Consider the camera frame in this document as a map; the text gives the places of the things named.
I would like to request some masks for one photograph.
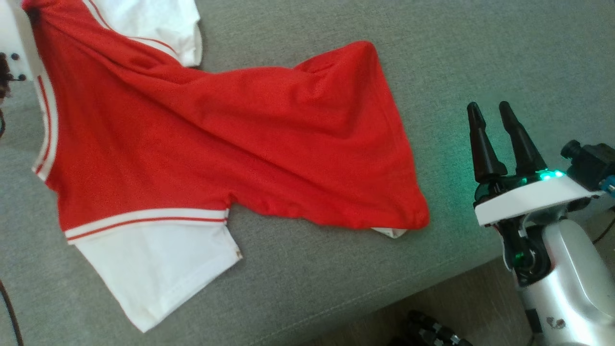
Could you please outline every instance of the couch cushion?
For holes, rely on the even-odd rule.
[[[57,227],[53,193],[30,172],[42,142],[29,85],[15,86],[0,140],[0,278],[26,344],[291,345],[495,257],[478,227],[465,107],[481,106],[511,171],[498,103],[508,100],[552,168],[570,139],[615,128],[615,5],[608,0],[197,0],[203,68],[293,66],[351,41],[379,51],[415,154],[432,222],[373,231],[231,211],[245,259],[141,334]],[[0,318],[0,344],[10,329]]]

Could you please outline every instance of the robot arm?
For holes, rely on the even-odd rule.
[[[485,132],[476,103],[467,107],[475,179],[474,210],[481,226],[502,237],[504,261],[532,331],[541,345],[615,344],[615,283],[585,231],[566,218],[591,198],[615,197],[615,150],[571,141],[566,173],[548,171],[507,102],[500,114],[517,169],[506,175]]]
[[[0,0],[0,104],[9,94],[9,82],[34,81],[42,72],[30,20],[15,1]],[[0,110],[0,137],[5,128]]]

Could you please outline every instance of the black cable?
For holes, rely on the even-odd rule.
[[[4,121],[4,114],[2,110],[0,110],[0,137],[4,134],[4,129],[6,128],[6,122]]]
[[[596,243],[598,243],[599,241],[602,240],[602,238],[605,237],[605,235],[607,233],[609,233],[609,231],[611,230],[611,228],[613,227],[613,225],[615,225],[615,218],[613,218],[613,221],[611,221],[611,223],[609,223],[609,225],[606,227],[606,229],[604,230],[604,232],[602,232],[601,235],[598,236],[598,238],[596,238],[594,241],[592,241],[592,244],[596,245]]]
[[[23,346],[22,332],[19,330],[19,324],[17,324],[17,317],[15,317],[15,310],[10,303],[9,294],[7,293],[2,281],[0,281],[0,293],[2,293],[2,299],[6,305],[6,310],[9,311],[10,322],[13,324],[13,332],[15,333],[15,340],[17,340],[18,346]]]

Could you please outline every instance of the white fabric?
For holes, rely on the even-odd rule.
[[[203,53],[197,26],[200,16],[193,0],[83,0],[83,3],[103,27],[162,50],[184,66],[200,64]]]
[[[380,232],[393,239],[397,239],[401,237],[407,231],[402,228],[391,228],[391,227],[372,227],[371,229],[374,231]]]
[[[223,223],[135,223],[74,244],[141,332],[242,258]]]

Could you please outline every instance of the striped trim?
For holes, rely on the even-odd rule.
[[[175,49],[173,49],[170,45],[157,40],[157,39],[153,39],[153,38],[142,38],[142,37],[136,37],[136,36],[126,36],[116,30],[114,30],[111,25],[109,25],[106,20],[103,18],[102,13],[100,12],[100,9],[98,9],[98,7],[96,6],[96,4],[94,3],[93,0],[83,0],[83,3],[85,4],[85,6],[87,7],[87,9],[90,11],[90,13],[92,14],[92,16],[94,17],[94,19],[98,22],[98,24],[100,24],[103,28],[106,28],[108,30],[111,30],[115,33],[118,33],[126,38],[129,38],[133,41],[137,41],[143,44],[146,44],[147,46],[156,48],[158,50],[161,50],[169,55],[171,55],[173,58],[175,58],[176,60],[179,61],[179,54],[177,54],[177,52],[175,51]]]
[[[41,105],[45,137],[32,171],[42,181],[46,181],[54,164],[58,147],[58,109],[51,80],[44,68],[41,75],[38,76],[38,82],[35,84],[35,87],[39,97],[39,104]]]
[[[64,232],[68,243],[73,244],[78,239],[102,235],[107,231],[117,231],[135,224],[151,223],[181,223],[185,225],[210,225],[212,223],[226,224],[228,209],[223,211],[188,208],[148,209],[127,212],[125,214],[107,217],[98,221],[71,228]]]

